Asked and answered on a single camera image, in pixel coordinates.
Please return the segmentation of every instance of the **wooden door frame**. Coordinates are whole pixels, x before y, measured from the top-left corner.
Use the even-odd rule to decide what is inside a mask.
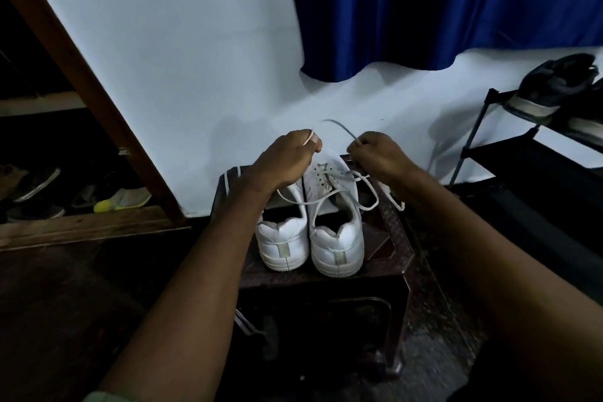
[[[10,0],[27,25],[40,40],[54,62],[102,125],[115,146],[129,153],[127,159],[157,199],[166,215],[175,223],[184,223],[185,216],[170,188],[132,133],[130,126],[118,111],[94,72],[80,54],[63,24],[58,20],[47,0]]]

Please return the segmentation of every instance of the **person's left hand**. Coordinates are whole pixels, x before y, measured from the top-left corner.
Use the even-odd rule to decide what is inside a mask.
[[[303,144],[310,133],[310,129],[304,129],[281,135],[260,155],[245,175],[271,193],[294,184],[312,162],[312,155],[323,148],[323,142],[316,134]]]

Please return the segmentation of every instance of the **small table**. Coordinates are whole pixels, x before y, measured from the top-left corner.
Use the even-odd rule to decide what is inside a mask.
[[[348,156],[342,158],[352,169],[361,171]],[[236,181],[237,172],[233,167],[226,173],[230,185]],[[273,350],[267,352],[265,360],[279,361],[287,354],[295,361],[296,371],[305,373],[308,366],[332,366],[334,357],[350,368],[360,365],[377,369],[384,376],[396,376],[402,370],[400,338],[411,294],[405,273],[414,252],[396,209],[376,182],[369,181],[379,194],[379,206],[361,212],[365,260],[354,276],[324,276],[314,268],[311,258],[298,269],[275,272],[263,264],[256,238],[252,238],[237,308],[259,330],[278,337],[266,338],[273,343]],[[359,201],[372,203],[374,197],[366,185],[357,185]],[[222,175],[212,216],[225,197]],[[306,359],[307,353],[312,356]]]

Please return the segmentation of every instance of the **person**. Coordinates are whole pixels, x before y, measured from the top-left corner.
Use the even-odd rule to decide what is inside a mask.
[[[218,215],[87,401],[214,398],[249,241],[272,193],[296,182],[313,153],[320,152],[316,135],[303,145],[310,133],[279,137],[234,183]],[[474,214],[387,135],[366,132],[359,142],[348,148],[352,158],[431,224],[458,279],[539,393],[603,400],[603,308]]]

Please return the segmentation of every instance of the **white wall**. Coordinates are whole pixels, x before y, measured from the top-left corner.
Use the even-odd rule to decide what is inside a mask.
[[[473,50],[446,70],[379,63],[338,84],[299,73],[293,0],[48,0],[187,215],[206,215],[218,176],[252,162],[278,135],[334,118],[392,136],[419,165],[450,176],[487,89],[515,89],[546,59],[574,50]],[[477,141],[530,124],[498,109]],[[343,152],[328,124],[317,132]],[[544,131],[584,165],[602,157]],[[465,163],[460,181],[488,173]]]

